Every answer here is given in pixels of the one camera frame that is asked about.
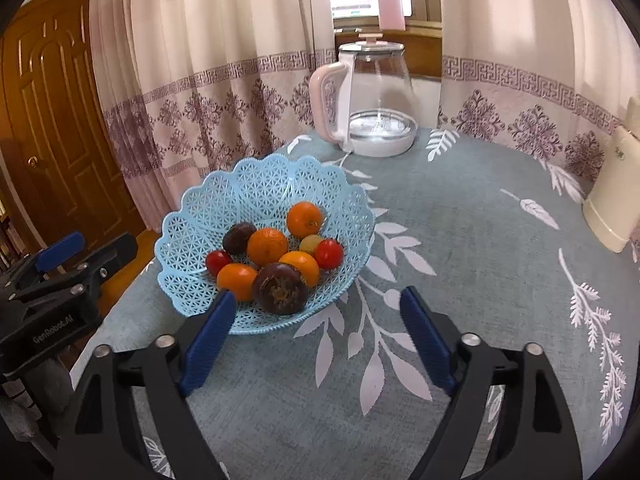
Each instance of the metal screw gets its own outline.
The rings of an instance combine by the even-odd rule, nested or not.
[[[478,346],[482,341],[479,336],[472,334],[471,332],[463,334],[460,339],[462,339],[462,342],[467,346]]]
[[[94,355],[96,357],[105,357],[111,353],[111,347],[109,345],[98,345],[94,348]]]
[[[527,349],[527,352],[532,355],[542,355],[545,352],[542,349],[542,346],[540,346],[538,343],[528,343],[525,348]]]
[[[161,335],[156,339],[156,346],[158,348],[167,348],[175,343],[175,337],[169,334]]]

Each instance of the sheer curtain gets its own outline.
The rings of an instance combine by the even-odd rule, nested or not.
[[[184,190],[313,125],[310,74],[335,58],[329,0],[90,0],[116,160],[147,227]]]
[[[442,0],[438,122],[595,180],[640,94],[640,48],[610,0]]]

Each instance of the orange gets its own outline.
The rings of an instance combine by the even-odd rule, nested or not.
[[[298,238],[317,235],[322,225],[322,212],[311,202],[298,202],[287,213],[287,229]]]
[[[281,264],[296,267],[302,273],[306,286],[313,287],[318,284],[320,267],[311,254],[303,253],[303,251],[291,251],[281,257],[279,261]]]
[[[230,290],[238,301],[251,301],[251,286],[258,271],[245,264],[228,264],[220,269],[216,278],[218,288]]]
[[[273,227],[258,229],[246,245],[246,255],[261,267],[277,262],[288,250],[287,237]]]

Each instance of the pink kettle handle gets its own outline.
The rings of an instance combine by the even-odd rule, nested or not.
[[[332,142],[334,144],[344,143],[346,142],[346,133],[340,130],[338,125],[338,130],[332,132],[328,127],[328,118],[326,111],[324,109],[324,94],[322,89],[324,88],[325,81],[330,78],[342,78],[347,75],[349,71],[349,67],[345,65],[343,62],[331,63],[328,65],[322,65],[318,67],[315,72],[311,75],[311,79],[309,80],[309,97],[311,99],[311,112],[314,116],[314,124],[316,125],[316,132],[318,135],[326,140],[327,142]],[[338,96],[336,98],[336,114],[338,107]]]

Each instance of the glass kettle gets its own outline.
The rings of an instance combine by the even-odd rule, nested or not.
[[[404,45],[377,41],[381,36],[361,34],[365,41],[341,45],[338,62],[319,67],[309,81],[316,131],[345,152],[399,155],[415,139],[416,97]]]

